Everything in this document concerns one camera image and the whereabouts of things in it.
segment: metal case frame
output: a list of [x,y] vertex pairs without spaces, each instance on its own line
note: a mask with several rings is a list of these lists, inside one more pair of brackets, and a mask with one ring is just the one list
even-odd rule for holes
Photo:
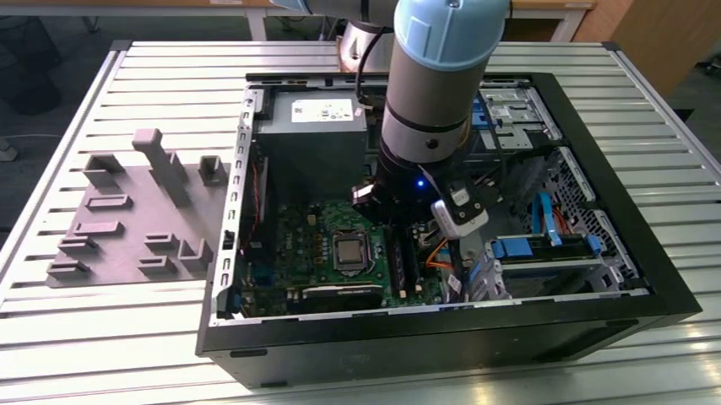
[[[284,386],[578,359],[634,332],[676,323],[701,311],[553,75],[489,73],[486,77],[527,79],[537,88],[634,261],[641,278],[632,282],[652,293],[570,302],[533,300],[521,305],[482,308],[469,305],[458,310],[393,316],[220,325],[214,320],[219,308],[212,299],[219,278],[211,271],[196,354],[210,357],[247,386]],[[247,79],[268,86],[295,83],[300,87],[330,87],[337,80],[351,81],[353,77],[345,73],[280,73],[248,75]],[[385,79],[386,75],[370,74],[365,81]],[[248,147],[250,131],[242,116],[239,151]],[[244,171],[231,183],[242,185],[243,177]],[[228,190],[227,202],[240,200],[232,194]],[[226,227],[226,220],[223,229],[236,233],[236,229]],[[235,254],[232,247],[219,251],[219,262],[223,254],[226,257]]]

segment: red cable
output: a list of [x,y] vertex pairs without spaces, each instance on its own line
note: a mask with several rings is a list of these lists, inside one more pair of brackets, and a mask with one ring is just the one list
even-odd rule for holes
[[258,167],[255,163],[252,164],[252,193],[256,203],[256,217],[252,223],[248,238],[246,239],[246,243],[243,243],[243,250],[246,250],[246,247],[248,247],[250,240],[252,239],[252,235],[256,232],[258,225],[260,224],[260,192],[258,191]]

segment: white sticker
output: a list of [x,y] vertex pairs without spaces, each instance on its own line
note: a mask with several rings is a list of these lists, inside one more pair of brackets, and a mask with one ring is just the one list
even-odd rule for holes
[[292,122],[353,121],[350,99],[295,100],[292,102]]
[[506,107],[491,107],[491,116],[510,116],[510,111]]
[[457,279],[457,277],[451,274],[449,276],[449,285],[453,288],[453,290],[461,294],[461,281]]

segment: wooden desk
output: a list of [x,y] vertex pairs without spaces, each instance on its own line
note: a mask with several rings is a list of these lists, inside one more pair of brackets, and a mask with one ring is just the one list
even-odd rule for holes
[[[597,0],[514,0],[514,19],[558,20],[551,42],[570,42],[586,11]],[[270,0],[0,0],[0,15],[210,16],[248,19],[254,41],[266,41],[263,19],[298,16]]]

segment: desk leg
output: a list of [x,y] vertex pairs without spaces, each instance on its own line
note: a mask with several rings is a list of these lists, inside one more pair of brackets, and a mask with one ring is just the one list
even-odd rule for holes
[[246,8],[246,17],[248,18],[250,36],[252,41],[267,41],[266,35],[266,9],[262,7]]
[[98,22],[100,21],[100,17],[81,17],[83,24],[85,25],[85,29],[91,34],[95,34],[100,31],[100,26],[98,25]]
[[576,30],[581,25],[586,15],[586,10],[569,10],[563,20],[558,23],[555,32],[553,33],[551,42],[570,42],[576,35]]

